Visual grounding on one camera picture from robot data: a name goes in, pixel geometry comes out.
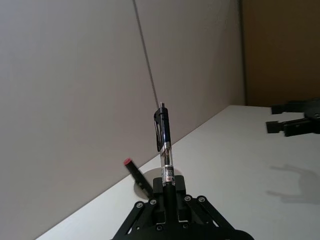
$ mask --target beige wall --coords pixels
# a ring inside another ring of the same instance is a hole
[[[244,104],[237,0],[137,0],[157,96],[174,141]]]
[[[174,142],[243,102],[235,2],[137,1]],[[2,0],[0,33],[0,239],[31,240],[155,156],[157,106],[130,0]]]
[[[320,96],[320,1],[243,0],[249,105]]]

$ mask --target pen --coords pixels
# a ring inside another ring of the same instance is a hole
[[[171,148],[169,114],[164,103],[160,104],[160,108],[154,113],[153,119],[156,133],[156,146],[158,152],[160,152],[161,158],[165,221],[171,223],[178,220],[177,195]]]
[[[153,188],[143,176],[143,174],[139,171],[137,166],[135,165],[134,161],[131,158],[127,158],[123,164],[131,173],[132,177],[134,178],[136,184],[140,187],[140,189],[144,192],[144,194],[150,199],[153,196]]]

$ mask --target black metal bracket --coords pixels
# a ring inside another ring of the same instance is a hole
[[[254,240],[235,230],[205,196],[186,194],[185,180],[176,175],[178,221],[166,223],[162,179],[153,180],[153,196],[134,204],[113,240]]]
[[[315,133],[320,134],[320,98],[309,101],[290,101],[286,104],[271,107],[272,114],[304,113],[304,118],[290,121],[267,121],[266,129],[269,134],[284,132],[286,137]]]

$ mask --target brown wall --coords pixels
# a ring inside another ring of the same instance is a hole
[[[249,105],[320,97],[320,1],[243,0]]]

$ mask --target white wall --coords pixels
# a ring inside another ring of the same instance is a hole
[[[155,90],[182,138],[244,104],[237,0],[136,0]]]
[[[31,240],[156,154],[133,3],[0,1],[0,240]]]
[[[236,0],[136,3],[174,142],[243,103]],[[2,0],[0,33],[0,240],[31,240],[154,157],[157,106],[131,0]]]

